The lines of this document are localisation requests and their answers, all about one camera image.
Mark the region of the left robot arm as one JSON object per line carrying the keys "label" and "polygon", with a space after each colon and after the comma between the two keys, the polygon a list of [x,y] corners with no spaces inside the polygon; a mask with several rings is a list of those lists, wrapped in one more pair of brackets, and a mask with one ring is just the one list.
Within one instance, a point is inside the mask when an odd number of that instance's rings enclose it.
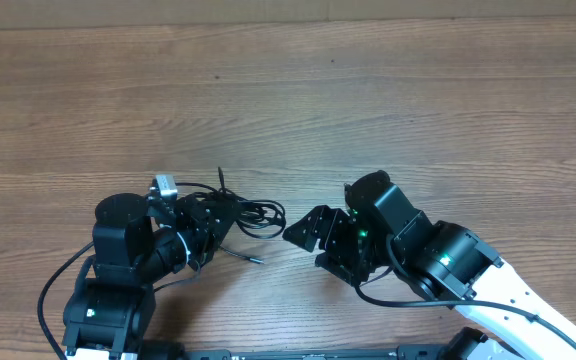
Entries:
{"label": "left robot arm", "polygon": [[95,209],[94,253],[64,309],[67,356],[82,349],[101,350],[108,359],[139,353],[160,280],[186,268],[200,272],[241,209],[221,195],[121,193],[102,200]]}

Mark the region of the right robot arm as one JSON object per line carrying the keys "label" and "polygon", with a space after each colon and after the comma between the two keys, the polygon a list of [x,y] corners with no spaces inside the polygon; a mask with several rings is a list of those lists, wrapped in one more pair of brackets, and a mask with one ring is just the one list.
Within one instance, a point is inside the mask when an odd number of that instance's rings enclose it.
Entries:
{"label": "right robot arm", "polygon": [[379,170],[344,187],[345,208],[320,205],[284,240],[385,308],[446,307],[493,332],[523,359],[576,359],[576,325],[537,295],[470,229],[432,222]]}

